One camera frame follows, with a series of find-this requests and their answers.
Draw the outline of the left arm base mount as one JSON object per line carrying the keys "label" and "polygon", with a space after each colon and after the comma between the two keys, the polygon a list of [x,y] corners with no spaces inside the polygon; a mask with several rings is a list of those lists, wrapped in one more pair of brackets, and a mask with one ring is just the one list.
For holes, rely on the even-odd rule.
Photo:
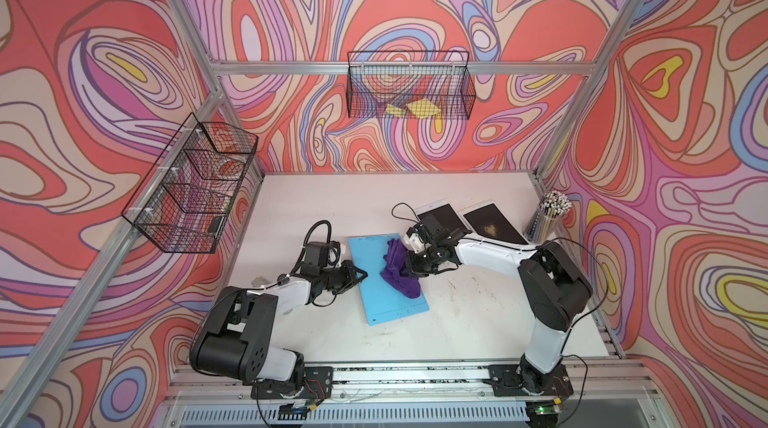
{"label": "left arm base mount", "polygon": [[285,381],[257,380],[251,389],[254,400],[323,401],[333,392],[334,369],[330,365],[306,367],[300,363]]}

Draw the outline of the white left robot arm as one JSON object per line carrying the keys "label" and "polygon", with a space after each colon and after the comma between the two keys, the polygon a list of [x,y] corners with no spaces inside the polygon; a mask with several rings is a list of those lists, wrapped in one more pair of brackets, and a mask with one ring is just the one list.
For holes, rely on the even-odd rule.
{"label": "white left robot arm", "polygon": [[267,385],[290,395],[305,386],[304,356],[272,344],[280,314],[334,298],[359,285],[368,273],[344,260],[336,241],[307,242],[292,270],[259,288],[224,288],[198,329],[190,351],[192,369],[236,379],[247,386]]}

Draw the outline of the purple microfiber cloth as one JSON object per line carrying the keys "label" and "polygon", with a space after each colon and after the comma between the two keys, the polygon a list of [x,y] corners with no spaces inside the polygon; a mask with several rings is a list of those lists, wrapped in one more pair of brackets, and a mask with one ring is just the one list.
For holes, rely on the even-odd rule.
{"label": "purple microfiber cloth", "polygon": [[408,250],[400,239],[390,239],[383,256],[385,267],[380,276],[406,298],[417,299],[422,295],[422,290],[416,278],[406,275],[407,254]]}

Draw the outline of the blue white drawing tablet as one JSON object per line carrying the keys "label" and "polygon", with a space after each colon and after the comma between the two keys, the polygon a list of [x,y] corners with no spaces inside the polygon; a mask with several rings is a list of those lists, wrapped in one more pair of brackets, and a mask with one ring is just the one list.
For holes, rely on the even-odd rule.
{"label": "blue white drawing tablet", "polygon": [[398,234],[351,237],[348,239],[354,265],[368,276],[359,284],[365,315],[370,326],[426,313],[429,305],[423,294],[408,298],[381,276],[389,241],[400,241]]}

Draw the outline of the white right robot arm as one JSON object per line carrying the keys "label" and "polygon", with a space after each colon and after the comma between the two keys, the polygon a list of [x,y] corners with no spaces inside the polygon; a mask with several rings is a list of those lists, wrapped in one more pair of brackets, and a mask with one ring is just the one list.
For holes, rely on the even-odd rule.
{"label": "white right robot arm", "polygon": [[406,277],[437,276],[467,265],[518,279],[534,317],[522,367],[549,375],[561,364],[572,326],[592,298],[593,288],[558,242],[512,244],[465,228],[449,230],[429,215],[407,230],[405,245],[401,274]]}

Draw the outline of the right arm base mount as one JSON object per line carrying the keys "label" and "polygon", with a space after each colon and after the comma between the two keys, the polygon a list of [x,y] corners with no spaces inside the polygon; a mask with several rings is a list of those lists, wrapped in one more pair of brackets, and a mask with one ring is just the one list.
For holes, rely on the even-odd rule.
{"label": "right arm base mount", "polygon": [[528,364],[490,365],[488,377],[482,382],[493,389],[496,397],[543,396],[566,399],[574,393],[562,362],[547,374],[540,373]]}

